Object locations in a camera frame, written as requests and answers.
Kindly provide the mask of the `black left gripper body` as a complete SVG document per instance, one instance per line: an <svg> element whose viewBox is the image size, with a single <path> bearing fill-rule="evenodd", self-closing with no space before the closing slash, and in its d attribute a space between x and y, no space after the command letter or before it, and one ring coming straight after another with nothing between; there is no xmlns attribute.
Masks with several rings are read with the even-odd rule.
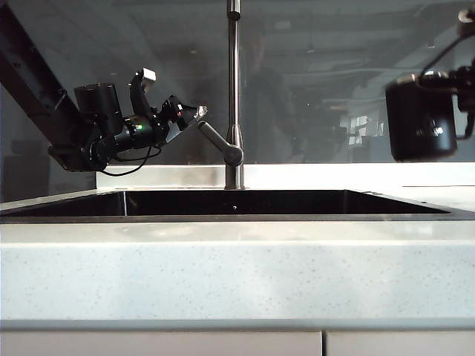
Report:
<svg viewBox="0 0 475 356"><path fill-rule="evenodd" d="M172 122L177 122L184 119L183 107L176 96L170 96L166 101L164 101L159 117L163 142L166 143L165 138L168 133L167 121L171 120Z"/></svg>

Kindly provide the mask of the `left gripper clear-tipped finger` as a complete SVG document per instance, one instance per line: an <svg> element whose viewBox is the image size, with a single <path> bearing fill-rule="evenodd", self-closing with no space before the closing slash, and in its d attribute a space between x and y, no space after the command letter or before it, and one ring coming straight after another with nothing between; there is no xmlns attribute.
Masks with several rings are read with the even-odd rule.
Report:
<svg viewBox="0 0 475 356"><path fill-rule="evenodd" d="M192 107L189 105L182 105L183 107L183 116L185 121L197 120L200 121L204 119L208 113L208 109L204 105L199 105L198 107Z"/></svg>

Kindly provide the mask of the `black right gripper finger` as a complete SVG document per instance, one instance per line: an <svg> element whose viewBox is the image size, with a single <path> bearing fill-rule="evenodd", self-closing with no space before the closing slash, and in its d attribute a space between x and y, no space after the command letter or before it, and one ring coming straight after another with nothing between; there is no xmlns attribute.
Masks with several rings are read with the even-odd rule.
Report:
<svg viewBox="0 0 475 356"><path fill-rule="evenodd" d="M428 70L419 76L419 86L422 88L449 88L451 78L449 72Z"/></svg>

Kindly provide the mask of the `left gripper grey-padded finger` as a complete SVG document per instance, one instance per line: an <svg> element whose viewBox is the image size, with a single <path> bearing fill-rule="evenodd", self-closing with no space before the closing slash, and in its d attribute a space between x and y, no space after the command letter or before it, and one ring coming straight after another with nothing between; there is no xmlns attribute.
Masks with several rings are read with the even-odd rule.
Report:
<svg viewBox="0 0 475 356"><path fill-rule="evenodd" d="M183 120L177 122L172 122L171 120L167 121L168 133L165 138L166 144L170 143L178 135L184 132L184 130L186 130L189 126L195 124L196 122L196 119L191 119L189 122L185 122Z"/></svg>

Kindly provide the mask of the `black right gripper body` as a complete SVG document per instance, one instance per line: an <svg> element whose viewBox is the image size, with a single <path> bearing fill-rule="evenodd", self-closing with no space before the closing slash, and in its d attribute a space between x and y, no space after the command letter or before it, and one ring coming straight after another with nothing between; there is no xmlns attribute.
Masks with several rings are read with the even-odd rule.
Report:
<svg viewBox="0 0 475 356"><path fill-rule="evenodd" d="M462 66L449 73L461 112L474 112L474 66Z"/></svg>

